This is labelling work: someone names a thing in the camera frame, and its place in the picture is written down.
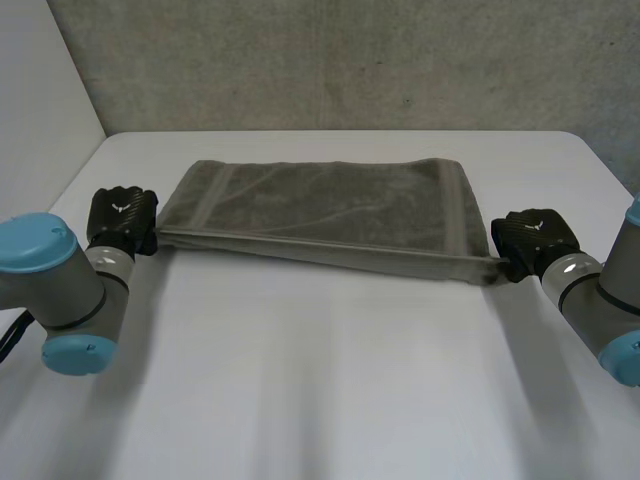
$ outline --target robotic arm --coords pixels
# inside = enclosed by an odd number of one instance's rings
[[[640,385],[640,195],[604,267],[553,210],[511,212],[491,236],[512,282],[536,275],[569,325],[619,383]]]
[[[152,191],[99,190],[83,252],[62,219],[48,213],[0,223],[0,310],[26,308],[0,340],[0,361],[35,320],[47,331],[42,359],[67,375],[110,364],[129,297],[136,255],[157,250]],[[504,273],[536,275],[571,327],[623,385],[640,385],[640,196],[627,210],[603,267],[580,249],[553,210],[511,212],[491,223]]]
[[[66,375],[110,364],[129,298],[136,255],[158,246],[152,191],[117,187],[93,197],[83,252],[62,219],[22,215],[0,224],[0,310],[26,308],[2,339],[2,360],[35,318],[47,331],[42,360]]]

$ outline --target textured fabric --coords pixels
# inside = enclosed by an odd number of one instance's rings
[[[457,162],[202,160],[158,219],[164,244],[492,283],[498,260]]]

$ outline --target white table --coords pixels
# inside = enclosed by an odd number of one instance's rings
[[[458,160],[485,224],[552,207],[606,255],[631,196],[561,132],[129,133],[56,203],[161,205],[196,160]],[[0,327],[16,312],[3,312]],[[33,326],[0,367],[2,479],[635,479],[640,394],[534,279],[499,289],[214,252],[138,261],[114,366],[67,378]]]

